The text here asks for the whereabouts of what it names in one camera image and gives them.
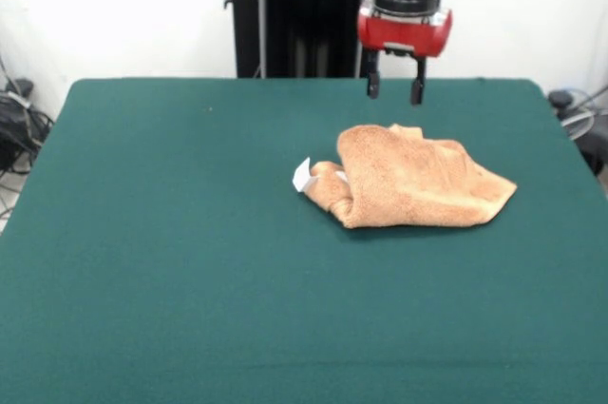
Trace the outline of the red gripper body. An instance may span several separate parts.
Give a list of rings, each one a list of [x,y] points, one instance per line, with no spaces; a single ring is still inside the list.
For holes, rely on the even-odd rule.
[[[447,44],[453,24],[452,10],[431,16],[397,18],[361,7],[357,33],[364,48],[403,51],[417,57],[438,57]]]

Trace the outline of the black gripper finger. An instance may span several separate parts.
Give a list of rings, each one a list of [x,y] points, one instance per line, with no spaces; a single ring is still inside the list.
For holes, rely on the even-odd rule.
[[[411,85],[410,103],[413,106],[419,106],[424,98],[427,78],[427,58],[422,56],[411,56],[411,59],[416,63],[416,76]]]
[[[371,99],[377,99],[380,87],[379,72],[379,53],[377,50],[366,50],[366,70],[367,70],[367,95]]]

